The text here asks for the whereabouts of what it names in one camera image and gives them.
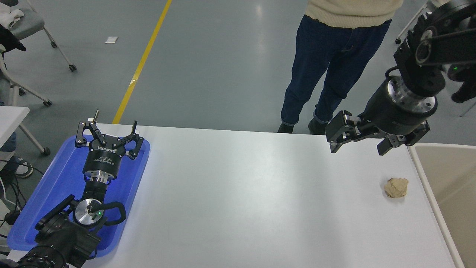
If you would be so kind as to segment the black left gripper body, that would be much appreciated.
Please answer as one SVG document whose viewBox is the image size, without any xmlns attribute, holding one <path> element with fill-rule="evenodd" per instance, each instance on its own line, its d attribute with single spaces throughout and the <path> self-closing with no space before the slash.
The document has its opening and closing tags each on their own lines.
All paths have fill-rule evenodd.
<svg viewBox="0 0 476 268">
<path fill-rule="evenodd" d="M 112 145 L 103 145 L 99 141 L 89 144 L 89 152 L 82 173 L 88 175 L 93 171 L 103 171 L 110 175 L 117 175 L 122 157 L 126 154 L 124 146 L 113 148 Z"/>
</svg>

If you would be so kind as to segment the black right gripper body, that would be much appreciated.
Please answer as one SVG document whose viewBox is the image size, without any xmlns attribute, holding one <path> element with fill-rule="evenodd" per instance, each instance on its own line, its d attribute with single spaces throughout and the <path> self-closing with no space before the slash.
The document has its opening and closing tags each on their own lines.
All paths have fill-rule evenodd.
<svg viewBox="0 0 476 268">
<path fill-rule="evenodd" d="M 383 132 L 406 135 L 432 116 L 437 107 L 436 97 L 413 93 L 403 80 L 384 80 L 367 102 L 361 117 Z"/>
</svg>

